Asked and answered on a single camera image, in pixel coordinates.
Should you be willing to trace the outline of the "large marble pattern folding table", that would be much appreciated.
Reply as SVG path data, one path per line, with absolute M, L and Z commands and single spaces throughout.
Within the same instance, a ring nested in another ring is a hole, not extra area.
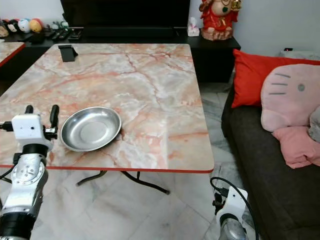
M 0 119 L 28 105 L 49 123 L 58 105 L 64 123 L 94 106 L 115 110 L 122 128 L 114 142 L 72 151 L 54 142 L 46 166 L 57 170 L 114 170 L 208 174 L 210 135 L 190 46 L 169 43 L 74 43 L 74 61 L 51 46 L 0 98 Z

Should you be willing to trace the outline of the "white blue plush ball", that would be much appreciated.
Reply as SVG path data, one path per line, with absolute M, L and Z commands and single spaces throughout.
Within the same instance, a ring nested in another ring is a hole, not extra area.
M 18 28 L 24 34 L 29 34 L 31 32 L 30 20 L 27 18 L 19 19 L 17 21 Z

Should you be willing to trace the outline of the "black white plush toy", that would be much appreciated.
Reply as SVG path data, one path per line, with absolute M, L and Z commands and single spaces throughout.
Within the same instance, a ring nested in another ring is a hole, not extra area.
M 16 34 L 20 31 L 18 21 L 16 19 L 7 20 L 6 28 L 11 34 Z

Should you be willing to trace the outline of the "red cushion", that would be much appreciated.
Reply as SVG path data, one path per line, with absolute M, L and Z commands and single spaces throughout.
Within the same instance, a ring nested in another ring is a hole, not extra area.
M 247 54 L 233 50 L 235 76 L 232 108 L 238 106 L 261 106 L 261 90 L 265 78 L 277 67 L 294 64 L 320 66 L 320 61 L 300 58 Z

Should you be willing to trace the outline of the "pink cat face plush cushion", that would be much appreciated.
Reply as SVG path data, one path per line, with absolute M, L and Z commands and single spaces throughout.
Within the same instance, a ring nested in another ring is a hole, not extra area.
M 320 65 L 274 68 L 263 82 L 260 99 L 260 120 L 266 131 L 308 126 L 310 115 L 320 106 Z

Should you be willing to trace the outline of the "black television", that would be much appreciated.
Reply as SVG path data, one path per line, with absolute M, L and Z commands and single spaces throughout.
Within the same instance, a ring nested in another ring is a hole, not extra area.
M 185 27 L 191 0 L 61 0 L 72 26 Z

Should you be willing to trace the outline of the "yellow red plush toy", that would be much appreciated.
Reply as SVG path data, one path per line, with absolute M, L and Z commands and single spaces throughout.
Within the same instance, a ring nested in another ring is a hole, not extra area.
M 43 23 L 39 18 L 32 18 L 29 21 L 29 29 L 36 33 L 40 34 L 43 30 Z

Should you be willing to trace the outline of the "grey plush toy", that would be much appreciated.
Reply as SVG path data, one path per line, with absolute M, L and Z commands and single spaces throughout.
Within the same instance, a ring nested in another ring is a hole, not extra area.
M 309 122 L 308 135 L 311 139 L 320 143 L 320 106 L 310 114 Z

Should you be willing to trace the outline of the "shallow stainless steel dish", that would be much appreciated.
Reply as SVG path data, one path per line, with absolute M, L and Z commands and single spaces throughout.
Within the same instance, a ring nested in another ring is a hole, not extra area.
M 94 151 L 112 142 L 121 128 L 122 120 L 116 110 L 87 107 L 66 119 L 61 128 L 61 141 L 71 151 Z

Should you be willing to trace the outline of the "small white pink figurine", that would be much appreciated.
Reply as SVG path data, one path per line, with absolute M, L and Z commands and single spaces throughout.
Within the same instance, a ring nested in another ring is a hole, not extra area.
M 188 37 L 199 37 L 201 30 L 198 28 L 198 20 L 194 17 L 190 17 L 187 24 L 187 36 Z

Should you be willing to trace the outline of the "small black pot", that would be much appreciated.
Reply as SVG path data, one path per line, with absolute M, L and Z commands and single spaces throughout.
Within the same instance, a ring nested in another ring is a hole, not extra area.
M 47 39 L 48 37 L 45 33 L 35 33 L 34 35 L 32 35 L 30 41 L 34 45 L 40 45 L 43 44 Z

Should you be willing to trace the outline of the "dark brown sofa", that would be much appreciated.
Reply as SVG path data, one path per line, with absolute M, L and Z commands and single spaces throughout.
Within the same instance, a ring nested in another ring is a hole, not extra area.
M 233 100 L 231 91 L 221 127 L 260 235 L 266 240 L 320 240 L 320 166 L 288 167 L 278 139 L 261 125 L 262 109 L 233 108 Z

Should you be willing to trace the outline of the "small pink pillow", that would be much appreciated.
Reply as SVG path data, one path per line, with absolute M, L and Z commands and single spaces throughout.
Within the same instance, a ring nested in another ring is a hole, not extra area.
M 320 166 L 320 142 L 313 140 L 308 130 L 308 126 L 288 126 L 272 133 L 279 141 L 286 165 L 291 169 Z

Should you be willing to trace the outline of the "red robed figurine statue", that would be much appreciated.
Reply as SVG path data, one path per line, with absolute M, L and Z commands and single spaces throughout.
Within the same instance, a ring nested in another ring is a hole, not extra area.
M 201 36 L 208 41 L 226 41 L 233 37 L 233 22 L 238 21 L 242 0 L 202 0 L 199 5 L 203 27 Z

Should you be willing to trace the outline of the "red edged marble pattern table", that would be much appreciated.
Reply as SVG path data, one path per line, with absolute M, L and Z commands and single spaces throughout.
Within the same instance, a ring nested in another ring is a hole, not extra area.
M 25 48 L 24 42 L 1 42 L 0 43 L 0 64 L 3 66 L 9 60 Z

